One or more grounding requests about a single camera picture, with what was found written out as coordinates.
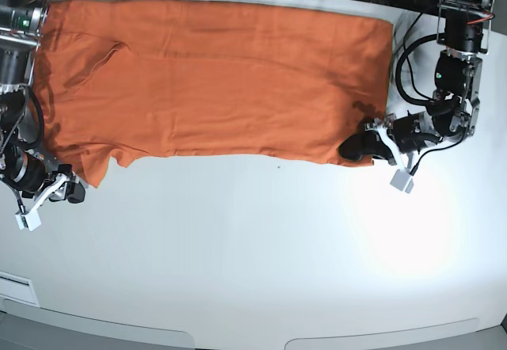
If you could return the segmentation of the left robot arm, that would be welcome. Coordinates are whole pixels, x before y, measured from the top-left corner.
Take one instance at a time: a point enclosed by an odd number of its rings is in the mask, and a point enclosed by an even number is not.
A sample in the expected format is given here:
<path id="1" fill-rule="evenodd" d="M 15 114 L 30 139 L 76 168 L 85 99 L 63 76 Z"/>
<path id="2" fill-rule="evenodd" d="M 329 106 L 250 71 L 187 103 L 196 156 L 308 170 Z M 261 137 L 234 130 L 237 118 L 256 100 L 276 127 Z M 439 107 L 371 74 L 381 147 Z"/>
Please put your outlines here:
<path id="1" fill-rule="evenodd" d="M 489 36 L 495 17 L 494 1 L 436 0 L 420 7 L 421 14 L 438 17 L 436 32 L 403 45 L 394 79 L 400 97 L 420 106 L 421 112 L 367 122 L 363 131 L 339 146 L 342 158 L 358 162 L 371 156 L 405 168 L 413 176 L 419 166 L 405 165 L 402 155 L 418 154 L 423 158 L 442 151 L 445 142 L 457 146 L 474 135 L 480 107 L 480 56 L 488 52 L 482 42 Z M 435 90 L 431 97 L 416 99 L 404 89 L 402 68 L 417 48 L 430 42 L 443 46 L 434 71 Z"/>

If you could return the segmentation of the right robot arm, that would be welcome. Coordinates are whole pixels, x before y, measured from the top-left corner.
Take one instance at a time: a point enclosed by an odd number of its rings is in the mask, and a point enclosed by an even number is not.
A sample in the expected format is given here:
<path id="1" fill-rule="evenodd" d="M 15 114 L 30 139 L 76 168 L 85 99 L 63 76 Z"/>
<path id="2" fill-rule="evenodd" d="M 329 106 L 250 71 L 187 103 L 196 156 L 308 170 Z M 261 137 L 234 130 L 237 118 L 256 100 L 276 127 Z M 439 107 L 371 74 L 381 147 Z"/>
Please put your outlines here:
<path id="1" fill-rule="evenodd" d="M 35 56 L 50 0 L 1 0 L 1 182 L 17 199 L 80 204 L 86 190 L 71 165 L 44 148 L 44 114 L 33 90 Z"/>

